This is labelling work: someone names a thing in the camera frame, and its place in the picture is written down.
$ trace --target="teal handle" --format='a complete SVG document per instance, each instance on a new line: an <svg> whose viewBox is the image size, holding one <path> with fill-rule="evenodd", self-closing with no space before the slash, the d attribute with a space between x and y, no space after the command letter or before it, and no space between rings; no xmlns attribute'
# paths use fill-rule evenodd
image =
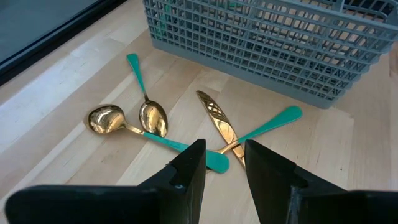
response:
<svg viewBox="0 0 398 224"><path fill-rule="evenodd" d="M136 77L138 79L138 83L139 83L139 86L141 87L142 92L146 95L144 81L142 80L141 70L139 68L138 55L137 54L129 54L126 56L126 58L127 58L127 61L129 61L132 70L136 74Z"/></svg>
<svg viewBox="0 0 398 224"><path fill-rule="evenodd" d="M255 136L264 132L270 131L275 128L279 128L285 124L289 124L293 121L300 119L303 116L303 111L298 106L290 106L280 112L277 116L272 118L270 121L262 125L260 128L250 132L249 134L238 139L238 143L242 143L247 139L254 138Z"/></svg>
<svg viewBox="0 0 398 224"><path fill-rule="evenodd" d="M182 152L186 150L187 147L189 147L189 145L187 144L171 141L147 132L144 133L144 136L151 140L165 144L166 146L171 147L177 150L178 152ZM206 166L216 172L225 173L229 169L229 160L223 154L206 150Z"/></svg>

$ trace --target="gold knife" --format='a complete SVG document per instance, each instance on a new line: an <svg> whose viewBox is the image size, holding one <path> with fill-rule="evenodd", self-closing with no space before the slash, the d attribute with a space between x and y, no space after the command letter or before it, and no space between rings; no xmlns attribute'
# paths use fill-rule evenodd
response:
<svg viewBox="0 0 398 224"><path fill-rule="evenodd" d="M237 141L238 137L236 137L235 131L232 128L231 123L225 116L223 110L217 105L217 103L209 95L202 91L198 90L197 95L203 106L205 107L207 114L210 116L213 124L216 126L226 143L230 144L234 141ZM242 146L239 144L232 150L242 166L245 167L246 165L244 163L244 150Z"/></svg>

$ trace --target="spoon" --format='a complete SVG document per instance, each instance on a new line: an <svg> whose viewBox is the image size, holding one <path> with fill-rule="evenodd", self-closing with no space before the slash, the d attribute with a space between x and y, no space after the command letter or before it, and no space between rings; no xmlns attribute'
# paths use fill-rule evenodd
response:
<svg viewBox="0 0 398 224"><path fill-rule="evenodd" d="M145 131L164 137L167 134L168 127L166 112L160 104L148 98L147 92L145 91L144 81L142 80L137 54L127 55L127 60L136 74L139 86L141 87L141 91L145 98L145 102L139 109L139 121Z"/></svg>
<svg viewBox="0 0 398 224"><path fill-rule="evenodd" d="M165 144L166 146L176 149L178 152L182 152L189 147L189 145L156 136L128 124L124 117L123 110L116 105L99 105L87 114L84 122L92 131L99 134L108 134L118 129L125 128L136 134ZM224 173L229 168L229 160L225 155L207 150L206 166L216 172Z"/></svg>

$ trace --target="cutlery basket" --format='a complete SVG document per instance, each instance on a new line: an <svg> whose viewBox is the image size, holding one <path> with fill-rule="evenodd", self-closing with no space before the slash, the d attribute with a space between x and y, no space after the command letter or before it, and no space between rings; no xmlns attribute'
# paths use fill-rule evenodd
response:
<svg viewBox="0 0 398 224"><path fill-rule="evenodd" d="M396 0L144 0L154 47L319 108L398 39Z"/></svg>

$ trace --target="knife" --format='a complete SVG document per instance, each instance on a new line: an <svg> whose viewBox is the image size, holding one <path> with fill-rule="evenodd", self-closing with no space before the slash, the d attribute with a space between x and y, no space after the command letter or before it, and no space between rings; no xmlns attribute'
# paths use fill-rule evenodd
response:
<svg viewBox="0 0 398 224"><path fill-rule="evenodd" d="M283 125L294 122L294 121L300 119L302 116L303 116L303 111L301 110L300 107L288 106L286 109L284 109L282 112L277 114L275 117L273 117L267 123L258 127L256 130L250 132L249 134L247 134L243 137L240 137L237 141L234 141L234 142L226 145L222 149L219 149L215 152L223 154L224 152L226 152L230 149L233 149L235 146L241 144L242 142L244 142L248 139L254 138L262 133L266 133L275 128L279 128L279 127L282 127Z"/></svg>
<svg viewBox="0 0 398 224"><path fill-rule="evenodd" d="M209 95L202 91L198 90L197 95L199 97L199 100L205 107L207 114L211 118L211 121L216 126L217 130L220 132L226 143L230 144L237 141L238 137L236 136L231 123L224 114L223 110L218 106L218 104ZM242 166L245 167L246 165L244 163L244 150L242 146L238 144L232 150Z"/></svg>

